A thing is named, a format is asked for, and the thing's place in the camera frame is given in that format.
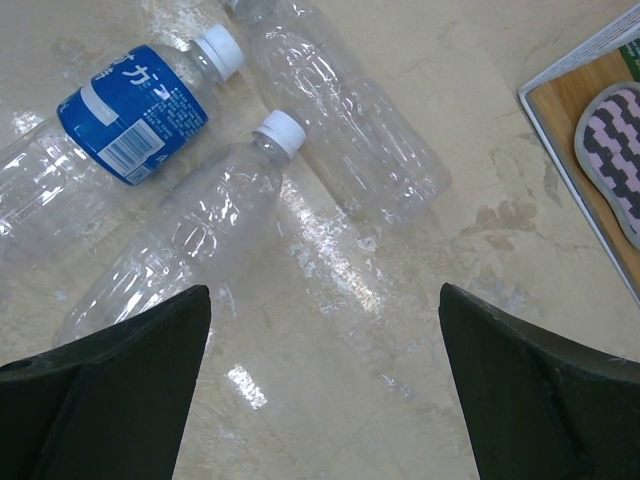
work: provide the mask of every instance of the floor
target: floor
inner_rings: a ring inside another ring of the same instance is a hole
[[[280,228],[237,285],[214,292],[215,335],[175,478],[478,478],[438,326],[444,282],[640,358],[637,306],[515,96],[635,2],[316,3],[454,185],[410,227],[363,238],[303,162],[289,171]],[[217,21],[229,23],[215,0],[8,0],[0,145],[122,51],[149,39],[180,45]],[[242,76],[222,107],[216,145],[248,138],[266,113]],[[182,160],[183,173],[211,142]],[[131,212],[0,285],[0,364],[50,348],[144,217]]]

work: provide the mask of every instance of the empty bottle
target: empty bottle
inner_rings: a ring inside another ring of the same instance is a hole
[[[218,151],[183,180],[84,295],[57,335],[66,343],[137,315],[196,283],[237,274],[259,243],[282,187],[283,167],[305,140],[274,111],[251,144]]]
[[[293,105],[308,122],[305,159],[348,214],[402,222],[449,187],[446,167],[316,7],[220,1],[244,27],[265,102]]]
[[[117,209],[125,184],[139,184],[217,116],[214,87],[243,64],[220,25],[186,51],[140,46],[0,152],[0,263],[42,261]]]

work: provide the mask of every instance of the bottle without label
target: bottle without label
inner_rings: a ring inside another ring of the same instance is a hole
[[[400,223],[449,187],[446,167],[316,7],[221,1],[244,27],[265,102],[293,105],[308,122],[305,159],[347,213]]]
[[[66,343],[137,315],[198,282],[214,288],[237,275],[270,220],[281,169],[305,140],[302,127],[275,111],[251,144],[214,154],[152,214],[66,319]]]
[[[244,64],[218,25],[186,51],[143,45],[116,60],[0,153],[0,263],[43,261],[118,208],[218,114],[214,87]]]

